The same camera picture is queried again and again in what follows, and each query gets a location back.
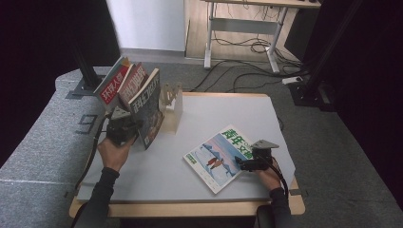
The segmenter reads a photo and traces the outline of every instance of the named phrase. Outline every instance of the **hand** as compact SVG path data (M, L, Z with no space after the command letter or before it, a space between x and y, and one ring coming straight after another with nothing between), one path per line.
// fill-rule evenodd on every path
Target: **hand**
M119 172L127 160L128 151L131 144L134 143L134 140L135 138L127 141L123 145L116 145L109 138L104 138L103 141L98 144L98 151L101 154L104 167Z
M278 170L277 162L272 159L273 166ZM255 173L260 177L261 182L266 186L269 191L281 187L278 175L273 171L273 169L268 168L266 170L255 170Z

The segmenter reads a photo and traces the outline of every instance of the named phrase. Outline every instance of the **sleeve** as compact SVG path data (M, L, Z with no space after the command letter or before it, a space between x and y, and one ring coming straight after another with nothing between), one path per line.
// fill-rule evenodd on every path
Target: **sleeve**
M288 199L284 195L284 189L276 188L270 191L272 199L272 209L275 216L276 228L291 228L297 227L294 218L291 216Z
M111 168L104 167L100 181L92 190L91 199L73 227L102 227L107 218L110 198L113 194L113 185L119 178L119 173Z

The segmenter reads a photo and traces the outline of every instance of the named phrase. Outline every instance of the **book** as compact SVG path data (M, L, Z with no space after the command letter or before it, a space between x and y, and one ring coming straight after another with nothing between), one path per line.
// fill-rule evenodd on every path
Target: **book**
M129 101L133 120L140 124L138 131L145 149L152 144L163 123L160 94L160 71L155 68L140 91Z
M253 158L250 145L251 141L230 124L183 158L217 194L241 173L235 157L244 161Z
M145 72L142 63L131 65L128 69L127 74L118 89L119 98L127 111L130 109L130 100L139 92L147 79L148 75Z
M111 112L119 105L117 92L130 67L127 57L121 56L95 89L94 94L104 106L106 112Z

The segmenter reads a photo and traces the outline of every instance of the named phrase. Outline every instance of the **desk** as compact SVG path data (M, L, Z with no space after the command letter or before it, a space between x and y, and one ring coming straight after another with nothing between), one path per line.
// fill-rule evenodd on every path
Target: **desk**
M207 44L204 53L204 68L211 67L211 34L213 30L218 31L232 31L232 32L244 32L244 33L256 33L256 34L268 34L273 35L273 41L270 47L266 48L267 56L269 58L270 65L274 73L279 73L278 64L274 57L274 50L276 49L276 44L278 42L278 37L284 23L285 15L287 14L288 8L320 8L320 3L316 1L311 3L308 0L298 1L298 0L202 0L209 2L210 4L210 15L208 20L208 32L207 32ZM258 5L258 6L272 6L280 7L281 11L279 13L277 22L265 22L265 21L252 21L252 20L239 20L239 19L228 19L228 18L217 18L214 17L214 4L216 3L227 3L227 4L248 4L248 5Z
M212 118L210 110L209 115L206 109L198 107L208 106L204 103L209 103L209 107L220 114L213 115ZM243 110L239 110L239 113L234 112L234 108L239 109L236 105L242 105ZM259 117L260 121L245 121L245 118L255 117ZM254 216L259 205L267 204L268 195L267 190L258 183L256 175L244 173L241 178L234 180L214 195L182 160L182 156L195 145L202 143L228 124L234 124L252 141L272 139L274 143L278 143L280 148L274 150L273 155L278 159L284 178L291 186L290 189L297 189L297 181L294 179L295 167L279 131L270 98L264 94L183 93L183 114L177 136L160 132L156 141L144 152L138 151L141 148L136 147L136 143L132 146L134 151L130 152L131 155L115 184L110 216L119 218ZM217 130L211 132L206 130L214 127ZM191 133L186 130L188 128L199 129L198 137L182 138ZM173 142L174 138L180 140L181 145ZM166 139L176 146L169 148ZM72 217L75 216L83 200L89 199L92 188L100 177L101 169L102 162L97 154L78 197L71 203L69 214ZM175 175L175 182L172 181L172 175ZM290 207L293 214L304 213L305 207L301 195L290 197Z

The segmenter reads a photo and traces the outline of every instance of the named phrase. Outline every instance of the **gray carpet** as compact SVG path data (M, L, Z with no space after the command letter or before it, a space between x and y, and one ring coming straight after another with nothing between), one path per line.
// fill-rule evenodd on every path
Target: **gray carpet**
M144 63L158 67L162 82L196 86L207 71L202 66ZM198 91L214 84L228 66L209 76ZM108 67L97 67L107 73ZM251 69L231 69L208 91L232 88L237 75ZM94 97L67 100L81 79L79 70L62 75L56 92L31 131L0 170L0 227L69 227L68 208L92 147L103 108ZM279 79L247 76L237 86L260 86ZM296 165L296 177L306 207L296 216L299 227L401 227L403 213L354 137L336 113L294 106L288 88L271 84L237 92L265 93L284 122L283 135ZM90 128L93 116L94 125ZM110 219L108 227L119 227Z

